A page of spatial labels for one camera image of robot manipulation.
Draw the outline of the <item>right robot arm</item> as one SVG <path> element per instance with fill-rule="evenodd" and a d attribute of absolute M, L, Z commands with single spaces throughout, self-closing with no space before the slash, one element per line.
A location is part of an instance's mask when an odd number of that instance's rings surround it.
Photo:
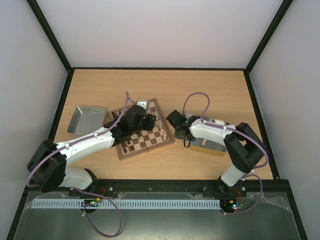
<path fill-rule="evenodd" d="M 265 158 L 265 164 L 269 161 L 265 145 L 245 122 L 238 125 L 215 123 L 202 116 L 187 118 L 177 110 L 171 112 L 166 120 L 175 129 L 179 139 L 190 142 L 204 139 L 226 148 L 231 165 L 217 180 L 218 191 L 224 196 L 233 193 L 238 181 L 247 177 L 252 170 L 264 167 L 257 165 L 262 158 Z"/>

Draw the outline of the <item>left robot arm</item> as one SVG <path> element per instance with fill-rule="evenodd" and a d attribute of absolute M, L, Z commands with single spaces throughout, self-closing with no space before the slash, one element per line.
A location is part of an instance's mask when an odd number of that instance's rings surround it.
<path fill-rule="evenodd" d="M 156 117 L 148 114 L 148 109 L 148 101 L 138 101 L 124 109 L 114 121 L 90 134 L 59 143 L 43 141 L 27 164 L 28 180 L 35 182 L 27 186 L 39 187 L 44 193 L 58 187 L 87 189 L 93 183 L 93 173 L 88 169 L 71 169 L 68 166 L 94 152 L 125 143 L 141 131 L 151 131 Z"/>

